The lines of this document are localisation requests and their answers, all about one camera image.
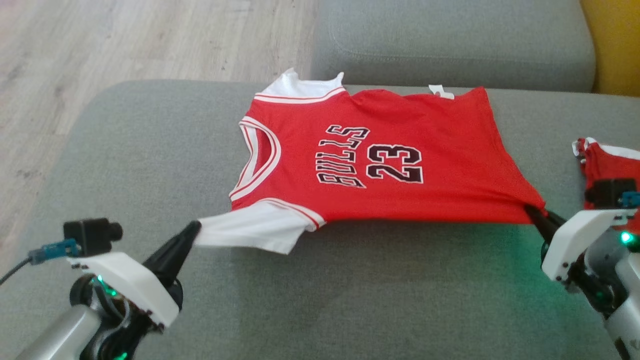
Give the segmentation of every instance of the red fabric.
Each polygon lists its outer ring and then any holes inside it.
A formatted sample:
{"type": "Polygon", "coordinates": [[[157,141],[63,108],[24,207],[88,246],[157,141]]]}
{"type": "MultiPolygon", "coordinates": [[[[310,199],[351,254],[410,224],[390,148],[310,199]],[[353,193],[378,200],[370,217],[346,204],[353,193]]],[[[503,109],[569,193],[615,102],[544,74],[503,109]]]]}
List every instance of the red fabric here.
{"type": "MultiPolygon", "coordinates": [[[[594,181],[602,179],[633,178],[636,184],[640,184],[640,160],[609,154],[596,142],[589,143],[585,149],[584,143],[585,139],[578,139],[577,149],[579,156],[584,158],[580,167],[587,179],[587,189],[592,187],[594,181]]],[[[593,204],[585,201],[584,208],[593,209],[593,204]]],[[[624,230],[640,234],[640,217],[629,220],[624,230]]]]}
{"type": "MultiPolygon", "coordinates": [[[[272,197],[311,209],[327,222],[384,218],[512,224],[531,223],[524,204],[544,209],[544,200],[502,145],[484,88],[454,100],[427,94],[400,96],[386,90],[353,96],[341,92],[309,104],[254,100],[247,116],[274,132],[282,157],[258,188],[232,202],[233,209],[272,197]],[[369,132],[356,149],[320,146],[321,140],[354,140],[328,133],[331,125],[338,126],[338,131],[366,127],[369,132]],[[372,144],[413,147],[421,160],[403,164],[402,157],[409,152],[390,158],[389,152],[381,151],[382,162],[375,163],[369,159],[372,144]],[[345,156],[343,150],[355,152],[354,163],[316,157],[318,152],[345,156]],[[317,160],[353,165],[356,174],[346,176],[357,178],[365,188],[321,183],[318,173],[325,171],[316,170],[317,160]],[[383,178],[372,178],[367,166],[376,164],[403,174],[409,174],[403,166],[421,168],[422,183],[402,182],[385,170],[380,172],[383,178]]],[[[271,149],[263,132],[258,131],[258,138],[259,164],[263,165],[271,149]]]]}

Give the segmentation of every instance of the white sleeve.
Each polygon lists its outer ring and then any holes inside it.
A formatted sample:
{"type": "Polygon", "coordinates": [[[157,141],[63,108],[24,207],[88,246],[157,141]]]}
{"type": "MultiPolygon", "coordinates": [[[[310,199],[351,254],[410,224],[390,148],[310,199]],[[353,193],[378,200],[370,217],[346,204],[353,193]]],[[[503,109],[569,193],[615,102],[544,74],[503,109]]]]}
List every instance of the white sleeve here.
{"type": "Polygon", "coordinates": [[[199,219],[198,247],[255,247],[288,254],[309,225],[294,211],[267,202],[199,219]]]}

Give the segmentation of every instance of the basketball jersey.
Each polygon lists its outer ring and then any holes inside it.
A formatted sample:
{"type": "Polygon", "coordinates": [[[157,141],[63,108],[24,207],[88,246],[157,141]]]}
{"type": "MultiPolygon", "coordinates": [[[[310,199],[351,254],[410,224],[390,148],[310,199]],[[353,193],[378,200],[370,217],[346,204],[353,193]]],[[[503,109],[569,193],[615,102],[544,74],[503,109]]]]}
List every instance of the basketball jersey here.
{"type": "Polygon", "coordinates": [[[288,253],[302,230],[336,220],[530,224],[524,204],[544,208],[484,88],[350,95],[341,81],[288,70],[256,94],[239,124],[250,155],[232,211],[202,219],[196,243],[288,253]]]}
{"type": "MultiPolygon", "coordinates": [[[[597,180],[616,178],[635,179],[640,186],[640,151],[600,144],[594,138],[580,138],[572,147],[573,154],[580,158],[587,189],[597,180]]],[[[593,209],[594,205],[585,200],[584,208],[593,209]]],[[[640,234],[640,217],[630,219],[624,228],[640,234]]]]}

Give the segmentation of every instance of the wooden floor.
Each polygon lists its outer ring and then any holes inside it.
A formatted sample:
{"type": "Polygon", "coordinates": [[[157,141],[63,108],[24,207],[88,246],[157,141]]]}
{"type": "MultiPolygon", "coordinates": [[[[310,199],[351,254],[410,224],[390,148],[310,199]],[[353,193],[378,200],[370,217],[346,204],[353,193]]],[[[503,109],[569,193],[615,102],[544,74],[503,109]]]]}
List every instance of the wooden floor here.
{"type": "Polygon", "coordinates": [[[317,0],[0,0],[0,272],[69,130],[136,79],[307,74],[317,0]]]}

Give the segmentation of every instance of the gray sofa cushion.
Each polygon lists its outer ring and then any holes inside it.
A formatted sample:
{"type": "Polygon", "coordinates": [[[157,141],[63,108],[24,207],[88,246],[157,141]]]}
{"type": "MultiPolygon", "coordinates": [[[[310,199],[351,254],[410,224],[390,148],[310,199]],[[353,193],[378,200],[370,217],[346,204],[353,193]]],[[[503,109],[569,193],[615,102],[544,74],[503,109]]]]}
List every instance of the gray sofa cushion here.
{"type": "MultiPolygon", "coordinates": [[[[21,254],[58,241],[65,220],[105,216],[124,228],[114,250],[144,260],[190,220],[228,211],[248,157],[237,123],[264,87],[142,81],[98,95],[40,192],[21,254]]],[[[506,149],[562,215],[582,203],[572,140],[637,145],[638,99],[488,93],[506,149]]],[[[342,222],[303,235],[289,256],[194,249],[181,315],[137,359],[615,358],[585,299],[543,275],[540,245],[533,226],[342,222]]],[[[0,359],[68,307],[78,276],[57,260],[0,288],[0,359]]]]}
{"type": "Polygon", "coordinates": [[[590,92],[578,0],[324,0],[312,75],[370,85],[590,92]]]}

